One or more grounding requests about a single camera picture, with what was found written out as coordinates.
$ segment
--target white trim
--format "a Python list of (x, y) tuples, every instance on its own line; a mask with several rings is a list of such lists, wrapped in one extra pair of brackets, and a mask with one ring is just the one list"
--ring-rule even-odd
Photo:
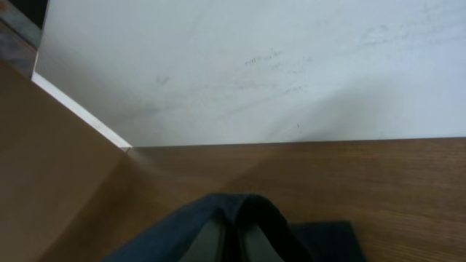
[(82, 120), (88, 123), (91, 127), (94, 127), (100, 134), (114, 143), (116, 146), (120, 147), (123, 150), (127, 150), (131, 145), (119, 135), (117, 135), (113, 130), (107, 127), (94, 115), (92, 115), (88, 110), (84, 109), (76, 101), (67, 96), (64, 92), (60, 91), (55, 85), (50, 83), (40, 74), (33, 72), (32, 82), (40, 86), (45, 92), (53, 96), (58, 102), (62, 103), (69, 110), (79, 116)]

